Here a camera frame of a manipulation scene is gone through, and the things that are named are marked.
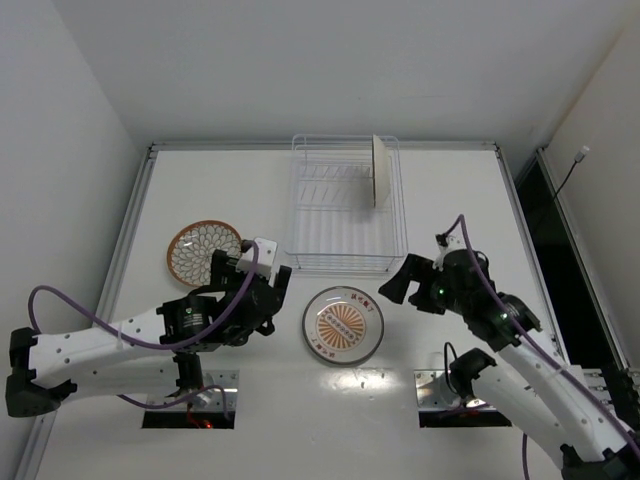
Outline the floral brown-rim plate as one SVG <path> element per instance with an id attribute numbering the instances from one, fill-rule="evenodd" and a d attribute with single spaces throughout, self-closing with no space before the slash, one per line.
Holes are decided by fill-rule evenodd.
<path id="1" fill-rule="evenodd" d="M 389 149 L 377 135 L 372 136 L 371 152 L 373 204 L 379 209 L 384 207 L 391 194 L 391 157 Z"/>
<path id="2" fill-rule="evenodd" d="M 171 240 L 166 264 L 170 275 L 188 287 L 200 287 L 210 281 L 211 260 L 216 250 L 237 257 L 241 237 L 237 230 L 219 220 L 202 220 L 187 225 Z"/>

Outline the orange sunburst glass plate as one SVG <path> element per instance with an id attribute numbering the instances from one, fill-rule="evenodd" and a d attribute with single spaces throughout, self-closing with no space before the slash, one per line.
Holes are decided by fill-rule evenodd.
<path id="1" fill-rule="evenodd" d="M 302 315 L 306 346 L 322 363 L 351 367 L 378 350 L 385 333 L 383 313 L 372 296 L 351 286 L 318 292 Z"/>

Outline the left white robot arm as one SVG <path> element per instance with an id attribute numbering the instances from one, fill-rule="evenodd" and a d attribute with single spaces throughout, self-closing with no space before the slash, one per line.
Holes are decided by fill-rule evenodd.
<path id="1" fill-rule="evenodd" d="M 9 416 L 28 418 L 80 398 L 163 391 L 173 403 L 207 389 L 200 356 L 270 336 L 292 270 L 273 265 L 273 250 L 251 242 L 239 258 L 216 251 L 209 284 L 137 316 L 93 328 L 45 334 L 16 329 L 9 343 Z"/>

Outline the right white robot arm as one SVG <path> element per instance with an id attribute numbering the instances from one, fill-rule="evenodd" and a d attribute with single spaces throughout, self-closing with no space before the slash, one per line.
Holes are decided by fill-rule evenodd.
<path id="1" fill-rule="evenodd" d="M 539 319 L 518 297 L 500 292 L 477 251 L 410 254 L 378 290 L 421 312 L 460 315 L 489 349 L 473 348 L 444 370 L 461 400 L 480 399 L 533 440 L 565 479 L 636 479 L 639 434 L 590 394 L 569 370 Z"/>

